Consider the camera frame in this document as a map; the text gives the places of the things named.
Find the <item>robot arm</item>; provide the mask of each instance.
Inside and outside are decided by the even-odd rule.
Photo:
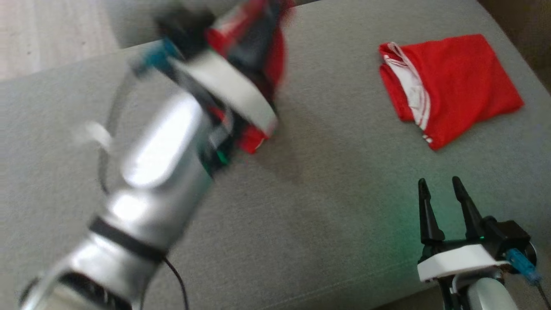
[[[148,284],[242,134],[254,128],[269,137],[276,125],[277,83],[264,68],[287,6],[246,4],[247,24],[223,45],[227,59],[208,48],[208,13],[182,10],[159,21],[163,44],[136,74],[155,67],[182,89],[122,162],[124,184],[109,194],[86,238],[29,287],[21,309],[141,309]]]
[[[522,273],[528,283],[539,285],[536,251],[530,235],[515,221],[482,218],[458,177],[453,189],[461,203],[465,239],[445,240],[436,223],[429,188],[419,180],[419,217],[423,255],[417,270],[422,282],[436,281],[444,309],[517,310],[504,286],[504,273]]]

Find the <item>silver robot arm segment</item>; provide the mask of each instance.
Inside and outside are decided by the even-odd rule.
[[[159,263],[212,182],[200,157],[213,129],[190,93],[172,97],[123,161],[126,185],[108,197],[86,239],[30,289],[21,309],[140,309]]]

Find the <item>folded red shirt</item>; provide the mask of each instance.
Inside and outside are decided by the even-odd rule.
[[[380,73],[398,117],[438,150],[474,123],[524,105],[481,34],[379,46]]]

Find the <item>red cloth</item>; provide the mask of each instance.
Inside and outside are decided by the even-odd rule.
[[[402,121],[415,121],[438,150],[474,123],[524,105],[480,35],[379,46],[381,78]]]
[[[284,9],[281,14],[280,22],[291,13],[293,2],[291,0],[281,0]],[[263,10],[266,5],[266,0],[249,0],[236,9],[234,14],[229,15],[222,20],[218,25],[210,28],[207,31],[207,39],[210,46],[218,54],[226,56],[228,49],[243,33],[248,30],[249,26]],[[264,74],[271,83],[271,86],[276,89],[283,77],[285,69],[285,41],[281,28],[274,33],[272,48],[268,55],[268,61],[264,68]],[[267,139],[261,130],[249,125],[242,133],[239,147],[249,154],[254,154],[256,149]]]

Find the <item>wooden floor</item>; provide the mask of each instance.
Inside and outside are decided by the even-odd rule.
[[[117,49],[101,0],[0,0],[0,81]]]

